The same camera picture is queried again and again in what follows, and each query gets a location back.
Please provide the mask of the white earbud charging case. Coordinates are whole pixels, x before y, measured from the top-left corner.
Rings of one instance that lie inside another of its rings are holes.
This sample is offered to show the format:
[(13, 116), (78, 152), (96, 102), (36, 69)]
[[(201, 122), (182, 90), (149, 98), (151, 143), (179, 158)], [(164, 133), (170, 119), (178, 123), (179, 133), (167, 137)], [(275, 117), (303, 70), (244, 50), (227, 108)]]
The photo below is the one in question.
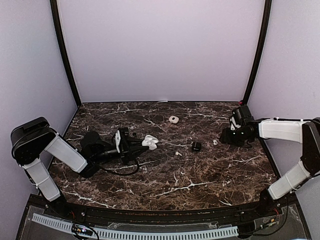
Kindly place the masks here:
[(142, 146), (144, 147), (148, 147), (149, 150), (153, 151), (157, 148), (157, 143), (159, 142), (159, 140), (150, 135), (150, 134), (147, 134), (145, 137), (144, 137), (144, 140), (142, 141)]

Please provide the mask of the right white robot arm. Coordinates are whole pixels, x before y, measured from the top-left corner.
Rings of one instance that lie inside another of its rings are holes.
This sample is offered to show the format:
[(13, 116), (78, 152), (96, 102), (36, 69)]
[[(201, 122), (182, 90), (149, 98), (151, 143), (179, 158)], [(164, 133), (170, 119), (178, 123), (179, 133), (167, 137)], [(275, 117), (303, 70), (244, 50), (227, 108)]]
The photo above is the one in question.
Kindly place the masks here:
[(298, 163), (266, 189), (265, 198), (255, 205), (255, 213), (266, 217), (278, 200), (296, 191), (309, 179), (320, 175), (320, 119), (254, 119), (250, 109), (241, 105), (231, 111), (230, 126), (222, 130), (219, 141), (236, 147), (244, 147), (255, 139), (276, 139), (302, 145)]

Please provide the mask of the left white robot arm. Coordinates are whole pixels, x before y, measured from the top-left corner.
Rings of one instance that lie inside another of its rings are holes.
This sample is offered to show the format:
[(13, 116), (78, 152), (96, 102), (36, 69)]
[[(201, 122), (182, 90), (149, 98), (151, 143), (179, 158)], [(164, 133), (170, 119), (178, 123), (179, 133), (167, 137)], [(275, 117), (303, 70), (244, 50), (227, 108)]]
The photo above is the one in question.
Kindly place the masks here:
[(14, 128), (10, 134), (11, 155), (31, 178), (44, 198), (52, 202), (51, 210), (60, 218), (67, 218), (71, 213), (65, 203), (63, 194), (58, 188), (47, 168), (40, 159), (42, 152), (69, 166), (83, 178), (90, 178), (102, 164), (120, 159), (123, 164), (138, 164), (138, 156), (157, 148), (159, 140), (147, 134), (144, 139), (129, 135), (127, 127), (119, 128), (108, 143), (101, 139), (96, 131), (90, 131), (80, 141), (81, 149), (77, 150), (68, 143), (56, 130), (50, 127), (44, 117), (38, 117)]

